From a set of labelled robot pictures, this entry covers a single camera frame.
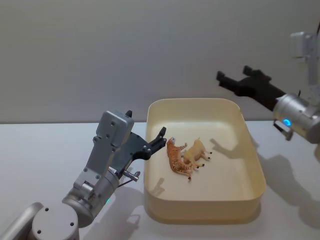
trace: cream plastic bin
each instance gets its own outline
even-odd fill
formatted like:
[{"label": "cream plastic bin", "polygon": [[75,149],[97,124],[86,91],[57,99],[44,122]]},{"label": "cream plastic bin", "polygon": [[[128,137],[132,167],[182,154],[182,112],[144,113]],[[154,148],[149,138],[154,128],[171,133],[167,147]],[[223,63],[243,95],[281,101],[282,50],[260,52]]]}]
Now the cream plastic bin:
[{"label": "cream plastic bin", "polygon": [[192,180],[173,172],[167,146],[145,162],[145,209],[174,224],[233,224],[254,219],[266,180],[248,128],[234,102],[220,98],[163,99],[148,110],[146,140],[165,137],[190,148],[200,137],[211,157]]}]

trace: gray robot arm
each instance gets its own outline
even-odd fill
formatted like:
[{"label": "gray robot arm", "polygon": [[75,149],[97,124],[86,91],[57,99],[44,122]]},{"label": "gray robot arm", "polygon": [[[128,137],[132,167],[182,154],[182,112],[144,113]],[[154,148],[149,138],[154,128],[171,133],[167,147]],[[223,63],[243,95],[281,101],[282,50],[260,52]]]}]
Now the gray robot arm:
[{"label": "gray robot arm", "polygon": [[[216,79],[219,85],[234,92],[237,96],[246,96],[273,112],[273,126],[290,141],[297,133],[311,144],[318,144],[315,156],[320,160],[320,85],[318,82],[318,33],[297,32],[290,36],[291,56],[307,63],[307,82],[311,101],[306,101],[300,94],[285,93],[273,86],[271,77],[261,70],[245,66],[247,76],[240,81],[233,80],[221,71]],[[278,124],[282,122],[287,129]]]},{"label": "gray robot arm", "polygon": [[163,127],[157,137],[146,142],[131,132],[132,112],[103,113],[93,138],[89,160],[61,203],[28,207],[0,236],[0,240],[78,240],[79,228],[90,225],[119,187],[124,175],[131,181],[140,172],[127,171],[136,159],[150,159],[166,145]]}]

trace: white table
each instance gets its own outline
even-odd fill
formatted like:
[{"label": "white table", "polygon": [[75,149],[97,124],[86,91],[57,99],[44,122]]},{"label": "white table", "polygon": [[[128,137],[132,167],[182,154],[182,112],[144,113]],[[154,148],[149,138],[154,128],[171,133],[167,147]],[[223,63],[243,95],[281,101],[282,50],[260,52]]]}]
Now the white table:
[{"label": "white table", "polygon": [[[167,225],[145,212],[143,174],[116,190],[83,240],[318,240],[320,238],[320,163],[315,146],[298,135],[290,142],[271,121],[248,121],[267,188],[258,218],[238,225]],[[96,123],[0,125],[0,226],[26,206],[60,202],[86,164]],[[145,123],[133,132],[144,137]],[[143,173],[144,161],[132,171]]]}]

